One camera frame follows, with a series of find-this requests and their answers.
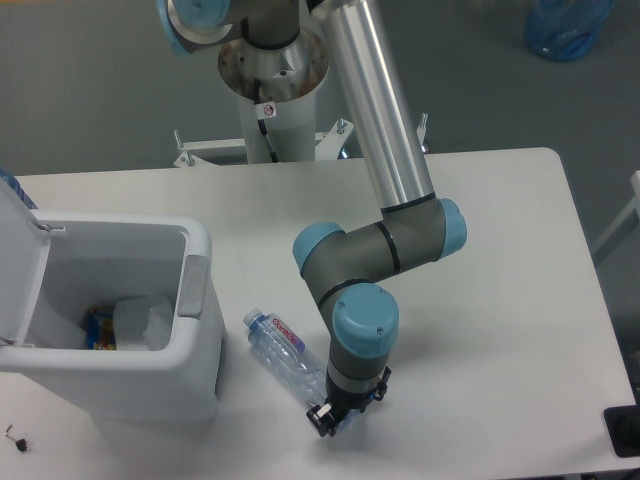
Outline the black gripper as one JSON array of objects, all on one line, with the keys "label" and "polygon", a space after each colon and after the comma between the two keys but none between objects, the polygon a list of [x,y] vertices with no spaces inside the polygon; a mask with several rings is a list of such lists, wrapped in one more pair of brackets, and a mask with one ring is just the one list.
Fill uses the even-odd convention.
[{"label": "black gripper", "polygon": [[391,374],[386,366],[377,381],[327,381],[325,404],[311,407],[307,419],[320,437],[334,436],[352,411],[364,413],[371,403],[385,398]]}]

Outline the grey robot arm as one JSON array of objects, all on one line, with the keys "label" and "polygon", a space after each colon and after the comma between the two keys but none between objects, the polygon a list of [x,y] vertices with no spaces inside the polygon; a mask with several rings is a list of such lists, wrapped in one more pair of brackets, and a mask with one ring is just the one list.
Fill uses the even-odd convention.
[{"label": "grey robot arm", "polygon": [[237,98],[251,163],[315,160],[315,93],[340,77],[381,219],[353,231],[305,228],[293,255],[330,335],[326,399],[308,419],[334,435],[351,412],[383,399],[399,308],[382,280],[459,251],[465,219],[437,197],[377,5],[372,1],[160,1],[171,47],[218,47]]}]

